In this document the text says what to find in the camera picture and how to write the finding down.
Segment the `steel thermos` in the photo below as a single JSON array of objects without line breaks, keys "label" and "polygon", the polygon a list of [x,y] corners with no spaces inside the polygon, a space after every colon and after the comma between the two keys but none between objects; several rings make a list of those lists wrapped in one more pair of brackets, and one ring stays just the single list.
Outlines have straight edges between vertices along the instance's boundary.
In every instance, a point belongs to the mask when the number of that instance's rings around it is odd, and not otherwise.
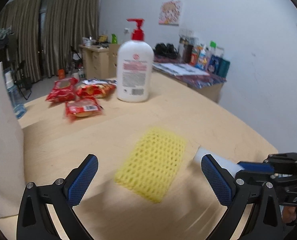
[{"label": "steel thermos", "polygon": [[178,51],[181,63],[188,63],[190,61],[192,49],[193,39],[191,37],[181,36]]}]

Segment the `printed paper sheet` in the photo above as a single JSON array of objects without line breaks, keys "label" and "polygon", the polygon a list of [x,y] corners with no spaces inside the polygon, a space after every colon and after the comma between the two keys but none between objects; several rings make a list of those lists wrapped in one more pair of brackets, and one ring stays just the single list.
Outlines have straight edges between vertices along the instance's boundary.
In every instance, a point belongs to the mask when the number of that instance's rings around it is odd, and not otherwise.
[{"label": "printed paper sheet", "polygon": [[153,68],[173,76],[209,76],[209,73],[181,63],[154,63]]}]

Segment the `light wooden desk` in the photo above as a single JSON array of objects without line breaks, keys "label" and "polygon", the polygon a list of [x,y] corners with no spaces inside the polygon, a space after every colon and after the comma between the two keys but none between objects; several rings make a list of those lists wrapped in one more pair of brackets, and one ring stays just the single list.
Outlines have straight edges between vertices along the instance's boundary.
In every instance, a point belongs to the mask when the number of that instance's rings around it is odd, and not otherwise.
[{"label": "light wooden desk", "polygon": [[79,45],[87,79],[110,79],[116,77],[117,51],[119,44],[107,48]]}]

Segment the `white blue snack packet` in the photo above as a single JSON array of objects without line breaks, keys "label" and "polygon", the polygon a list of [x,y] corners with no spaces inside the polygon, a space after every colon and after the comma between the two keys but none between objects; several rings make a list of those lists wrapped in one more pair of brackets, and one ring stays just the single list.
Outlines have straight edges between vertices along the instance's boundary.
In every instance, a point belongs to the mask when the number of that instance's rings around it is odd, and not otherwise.
[{"label": "white blue snack packet", "polygon": [[96,84],[116,85],[117,81],[116,80],[110,80],[110,79],[88,79],[88,80],[84,80],[83,83],[85,85],[96,85]]}]

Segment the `black headphones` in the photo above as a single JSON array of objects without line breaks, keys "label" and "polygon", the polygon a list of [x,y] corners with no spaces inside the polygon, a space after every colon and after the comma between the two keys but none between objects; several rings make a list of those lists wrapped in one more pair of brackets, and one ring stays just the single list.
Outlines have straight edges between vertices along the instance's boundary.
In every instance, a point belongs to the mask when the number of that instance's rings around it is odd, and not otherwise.
[{"label": "black headphones", "polygon": [[176,59],[178,57],[178,52],[173,44],[158,43],[154,49],[156,56],[166,57],[168,59]]}]

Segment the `white lotion pump bottle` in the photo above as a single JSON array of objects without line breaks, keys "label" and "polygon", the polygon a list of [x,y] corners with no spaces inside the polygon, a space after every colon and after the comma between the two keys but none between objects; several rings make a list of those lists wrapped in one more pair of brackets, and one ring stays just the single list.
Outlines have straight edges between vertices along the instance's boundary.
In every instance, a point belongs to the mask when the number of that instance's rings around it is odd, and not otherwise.
[{"label": "white lotion pump bottle", "polygon": [[144,41],[142,18],[129,18],[136,28],[131,39],[124,42],[117,51],[117,98],[124,102],[144,102],[149,98],[154,52]]}]

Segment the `small red snack packet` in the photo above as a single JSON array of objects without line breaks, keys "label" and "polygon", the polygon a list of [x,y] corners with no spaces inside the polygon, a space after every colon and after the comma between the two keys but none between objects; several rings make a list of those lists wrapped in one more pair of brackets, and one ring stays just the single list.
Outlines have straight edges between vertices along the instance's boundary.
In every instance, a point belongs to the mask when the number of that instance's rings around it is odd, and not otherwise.
[{"label": "small red snack packet", "polygon": [[101,115],[103,109],[95,98],[84,98],[74,102],[66,102],[64,113],[70,120],[75,120],[77,118]]}]

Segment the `brown curtains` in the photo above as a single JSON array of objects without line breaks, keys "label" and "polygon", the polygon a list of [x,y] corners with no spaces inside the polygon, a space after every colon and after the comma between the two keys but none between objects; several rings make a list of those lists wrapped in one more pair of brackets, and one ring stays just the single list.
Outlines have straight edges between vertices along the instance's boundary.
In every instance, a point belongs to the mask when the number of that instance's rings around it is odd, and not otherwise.
[{"label": "brown curtains", "polygon": [[33,82],[66,68],[71,47],[99,34],[100,0],[47,0],[44,30],[40,32],[42,0],[13,0],[0,12],[0,30],[10,29],[18,41],[16,63],[26,62]]}]

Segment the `black folding chair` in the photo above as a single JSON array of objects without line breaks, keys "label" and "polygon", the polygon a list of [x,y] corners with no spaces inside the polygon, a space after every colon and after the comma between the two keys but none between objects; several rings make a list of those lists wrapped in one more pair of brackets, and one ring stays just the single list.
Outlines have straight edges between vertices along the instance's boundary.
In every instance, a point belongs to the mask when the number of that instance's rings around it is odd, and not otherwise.
[{"label": "black folding chair", "polygon": [[32,81],[31,78],[25,74],[26,61],[20,62],[19,66],[14,73],[14,84],[17,86],[21,96],[28,100],[32,94]]}]

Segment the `green bottle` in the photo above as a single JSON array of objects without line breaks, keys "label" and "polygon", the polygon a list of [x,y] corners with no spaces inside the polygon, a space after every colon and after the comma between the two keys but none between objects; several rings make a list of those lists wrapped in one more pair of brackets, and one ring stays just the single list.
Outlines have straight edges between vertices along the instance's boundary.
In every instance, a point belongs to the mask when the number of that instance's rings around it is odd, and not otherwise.
[{"label": "green bottle", "polygon": [[111,40],[111,43],[112,43],[112,44],[118,44],[117,36],[116,36],[115,34],[112,34],[112,40]]}]

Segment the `white styrofoam box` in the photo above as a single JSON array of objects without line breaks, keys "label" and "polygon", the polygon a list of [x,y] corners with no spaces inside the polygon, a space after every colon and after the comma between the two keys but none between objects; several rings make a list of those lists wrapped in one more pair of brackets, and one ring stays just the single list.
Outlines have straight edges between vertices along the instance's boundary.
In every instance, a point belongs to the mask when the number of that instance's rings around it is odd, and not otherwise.
[{"label": "white styrofoam box", "polygon": [[18,214],[25,185],[24,133],[13,112],[0,62],[0,218]]}]

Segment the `red snack bag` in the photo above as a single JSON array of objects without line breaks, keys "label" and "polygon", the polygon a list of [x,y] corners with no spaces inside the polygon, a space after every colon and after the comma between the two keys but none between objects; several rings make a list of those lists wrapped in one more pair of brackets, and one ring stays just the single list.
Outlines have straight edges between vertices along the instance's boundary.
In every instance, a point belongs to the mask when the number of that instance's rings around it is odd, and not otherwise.
[{"label": "red snack bag", "polygon": [[74,77],[55,81],[51,92],[45,100],[53,103],[74,101],[76,97],[75,85],[77,83],[78,80]]}]

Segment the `orange snack bag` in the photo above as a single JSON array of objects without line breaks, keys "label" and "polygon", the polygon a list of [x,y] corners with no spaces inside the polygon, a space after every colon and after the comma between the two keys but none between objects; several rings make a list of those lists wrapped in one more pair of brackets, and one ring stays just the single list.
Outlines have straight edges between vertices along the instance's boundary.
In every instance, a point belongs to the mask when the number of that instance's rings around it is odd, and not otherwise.
[{"label": "orange snack bag", "polygon": [[79,98],[103,99],[109,97],[116,89],[112,83],[96,83],[91,85],[80,85],[76,89],[76,95]]}]

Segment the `yellow foam net sleeve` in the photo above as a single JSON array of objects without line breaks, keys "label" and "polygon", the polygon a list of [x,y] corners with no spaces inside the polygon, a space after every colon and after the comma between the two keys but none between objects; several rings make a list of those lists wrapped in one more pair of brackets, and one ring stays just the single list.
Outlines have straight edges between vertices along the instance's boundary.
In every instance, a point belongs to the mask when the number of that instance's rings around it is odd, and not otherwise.
[{"label": "yellow foam net sleeve", "polygon": [[149,129],[118,169],[114,181],[150,202],[160,203],[180,169],[186,144],[173,132]]}]

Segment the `orange container on floor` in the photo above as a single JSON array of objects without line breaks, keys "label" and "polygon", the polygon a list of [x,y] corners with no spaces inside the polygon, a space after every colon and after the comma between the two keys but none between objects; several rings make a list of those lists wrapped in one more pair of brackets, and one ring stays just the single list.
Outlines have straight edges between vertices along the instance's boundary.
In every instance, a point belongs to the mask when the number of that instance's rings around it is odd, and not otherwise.
[{"label": "orange container on floor", "polygon": [[65,70],[64,69],[59,69],[58,70],[58,79],[64,79],[65,78]]}]

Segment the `cartoon wall poster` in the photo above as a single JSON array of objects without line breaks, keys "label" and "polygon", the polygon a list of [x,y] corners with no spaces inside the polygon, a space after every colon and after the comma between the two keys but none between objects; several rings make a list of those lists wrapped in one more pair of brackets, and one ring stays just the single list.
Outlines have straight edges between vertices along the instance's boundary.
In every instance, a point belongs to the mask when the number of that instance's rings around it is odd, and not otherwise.
[{"label": "cartoon wall poster", "polygon": [[158,23],[160,25],[180,25],[182,2],[167,1],[162,3]]}]

